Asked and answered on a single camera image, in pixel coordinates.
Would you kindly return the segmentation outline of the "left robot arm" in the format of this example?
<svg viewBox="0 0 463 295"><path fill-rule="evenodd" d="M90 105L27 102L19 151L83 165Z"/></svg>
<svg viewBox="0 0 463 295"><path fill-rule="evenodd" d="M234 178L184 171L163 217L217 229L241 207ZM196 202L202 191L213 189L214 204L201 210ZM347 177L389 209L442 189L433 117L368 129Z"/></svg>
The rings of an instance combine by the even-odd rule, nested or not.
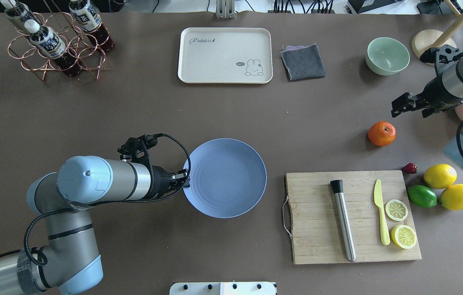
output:
<svg viewBox="0 0 463 295"><path fill-rule="evenodd" d="M166 199L189 183L190 168L166 172L150 163L75 156L35 181L27 203L37 214L23 249L0 255L0 295L76 295L103 278L89 209Z"/></svg>

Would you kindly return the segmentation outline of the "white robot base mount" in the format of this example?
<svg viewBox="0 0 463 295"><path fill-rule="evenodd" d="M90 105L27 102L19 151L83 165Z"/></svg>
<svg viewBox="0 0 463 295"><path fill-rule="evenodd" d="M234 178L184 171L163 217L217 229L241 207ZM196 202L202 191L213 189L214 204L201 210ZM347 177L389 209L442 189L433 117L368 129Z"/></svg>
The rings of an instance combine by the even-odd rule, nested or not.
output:
<svg viewBox="0 0 463 295"><path fill-rule="evenodd" d="M177 282L170 295L276 295L277 284L269 281Z"/></svg>

